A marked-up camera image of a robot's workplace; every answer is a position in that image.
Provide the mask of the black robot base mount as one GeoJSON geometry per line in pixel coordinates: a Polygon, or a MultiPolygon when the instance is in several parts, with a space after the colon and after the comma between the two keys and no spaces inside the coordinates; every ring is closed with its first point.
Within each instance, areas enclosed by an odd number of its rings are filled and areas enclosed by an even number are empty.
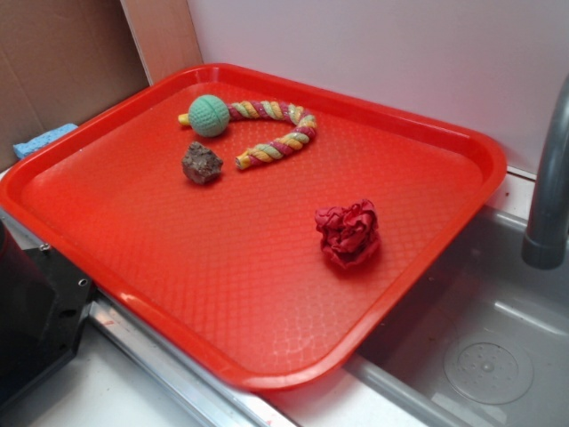
{"type": "Polygon", "coordinates": [[[1,410],[78,351],[95,286],[52,248],[21,248],[1,226],[1,410]]]}

